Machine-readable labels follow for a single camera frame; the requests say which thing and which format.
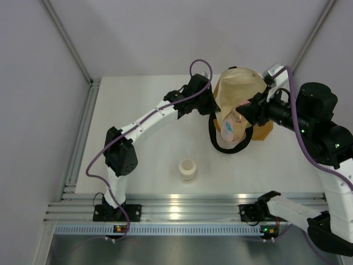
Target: white wall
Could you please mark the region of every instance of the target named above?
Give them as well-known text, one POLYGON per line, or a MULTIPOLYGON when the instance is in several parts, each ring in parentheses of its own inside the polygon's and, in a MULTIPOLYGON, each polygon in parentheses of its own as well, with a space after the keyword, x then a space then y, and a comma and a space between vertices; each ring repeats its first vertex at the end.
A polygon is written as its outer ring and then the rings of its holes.
POLYGON ((29 264, 87 85, 38 0, 0 8, 0 260, 29 264))
POLYGON ((323 0, 51 0, 94 77, 292 63, 323 0))
POLYGON ((296 72, 298 87, 320 82, 338 96, 333 121, 353 132, 353 1, 339 0, 296 72))

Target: metal frame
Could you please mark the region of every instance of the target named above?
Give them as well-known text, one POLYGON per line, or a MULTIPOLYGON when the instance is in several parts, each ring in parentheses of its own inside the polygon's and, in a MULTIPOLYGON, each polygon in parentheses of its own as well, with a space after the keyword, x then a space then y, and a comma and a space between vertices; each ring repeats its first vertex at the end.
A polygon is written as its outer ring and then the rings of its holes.
POLYGON ((86 79, 87 83, 91 84, 92 83, 92 78, 89 75, 85 65, 83 64, 81 57, 79 56, 75 46, 72 44, 72 41, 67 34, 65 28, 63 27, 58 15, 56 14, 52 4, 50 3, 49 0, 39 0, 39 2, 42 4, 44 10, 46 13, 49 15, 49 18, 52 20, 54 27, 58 31, 63 43, 66 45, 68 48, 72 58, 75 60, 78 68, 80 69, 83 77, 86 79))
MULTIPOLYGON (((80 227, 85 227, 85 229, 102 226, 102 223, 92 222, 94 194, 74 193, 95 101, 98 96, 100 79, 92 80, 75 46, 50 3, 50 0, 39 0, 39 2, 51 18, 82 75, 89 83, 88 94, 81 113, 74 147, 70 155, 65 178, 63 178, 62 193, 60 194, 57 203, 49 204, 44 224, 40 231, 40 242, 37 247, 33 264, 45 265, 53 234, 59 231, 60 227, 65 226, 65 224, 71 227, 75 226, 75 224, 79 224, 80 227)), ((301 47, 296 60, 292 64, 293 71, 296 71, 299 67, 305 54, 313 44, 315 37, 321 30, 336 3, 337 0, 327 1, 322 14, 301 47)), ((143 205, 141 216, 142 222, 140 226, 151 227, 151 225, 159 225, 161 227, 166 225, 198 225, 199 227, 202 227, 205 226, 205 224, 211 223, 225 228, 238 226, 244 227, 243 223, 240 221, 240 215, 237 212, 238 205, 241 203, 252 203, 259 195, 260 194, 127 194, 127 201, 129 203, 139 203, 143 205)), ((292 193, 284 195, 306 206, 320 209, 327 206, 322 194, 292 193)), ((343 264, 353 264, 352 259, 346 257, 342 258, 342 262, 343 264)))

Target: metal floor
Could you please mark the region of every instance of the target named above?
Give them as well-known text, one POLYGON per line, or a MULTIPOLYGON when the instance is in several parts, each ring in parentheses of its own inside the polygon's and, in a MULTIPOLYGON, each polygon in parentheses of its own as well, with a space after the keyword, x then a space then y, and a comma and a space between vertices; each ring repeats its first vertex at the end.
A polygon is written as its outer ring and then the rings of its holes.
MULTIPOLYGON (((129 236, 116 244, 102 238, 86 243, 67 256, 87 238, 55 236, 46 265, 325 264, 295 227, 275 243, 262 243, 258 237, 239 236, 129 236)), ((332 264, 341 264, 339 256, 321 253, 332 264)))

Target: white tabletop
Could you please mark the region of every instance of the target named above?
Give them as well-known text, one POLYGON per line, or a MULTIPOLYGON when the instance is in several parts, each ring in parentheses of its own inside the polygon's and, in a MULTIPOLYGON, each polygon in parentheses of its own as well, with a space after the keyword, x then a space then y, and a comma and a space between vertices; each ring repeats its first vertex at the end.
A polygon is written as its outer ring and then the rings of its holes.
MULTIPOLYGON (((105 185, 85 175, 92 158, 104 147, 106 131, 128 125, 154 108, 165 94, 187 84, 189 76, 104 77, 79 172, 76 193, 104 192, 105 185)), ((212 81, 213 87, 219 75, 212 81)), ((275 125, 264 141, 251 141, 243 151, 225 155, 214 149, 208 117, 197 110, 162 128, 135 146, 137 168, 129 175, 127 193, 228 194, 322 192, 315 169, 306 161, 293 132, 275 125), (192 159, 197 175, 181 181, 178 164, 192 159)), ((106 177, 103 156, 91 169, 106 177)))

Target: black mounting bracket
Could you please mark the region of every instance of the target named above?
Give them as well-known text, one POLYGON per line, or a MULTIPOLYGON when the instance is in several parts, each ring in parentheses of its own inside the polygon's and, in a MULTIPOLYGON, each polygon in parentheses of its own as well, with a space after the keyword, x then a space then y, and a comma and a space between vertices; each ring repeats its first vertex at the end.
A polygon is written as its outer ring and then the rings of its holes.
MULTIPOLYGON (((140 222, 142 205, 141 204, 126 204, 121 205, 126 211, 131 222, 140 222)), ((105 198, 102 198, 102 204, 94 207, 93 214, 94 222, 126 222, 126 217, 119 208, 114 209, 109 205, 105 198)))
MULTIPOLYGON (((170 91, 164 96, 163 100, 172 103, 187 98, 201 91, 207 83, 208 79, 197 73, 191 77, 187 85, 184 85, 180 90, 170 91)), ((175 105, 174 109, 178 111, 178 119, 191 113, 194 109, 197 109, 200 115, 209 115, 221 111, 213 96, 211 85, 195 98, 175 105)))
POLYGON ((260 222, 263 221, 261 212, 254 203, 239 205, 240 219, 242 222, 260 222))

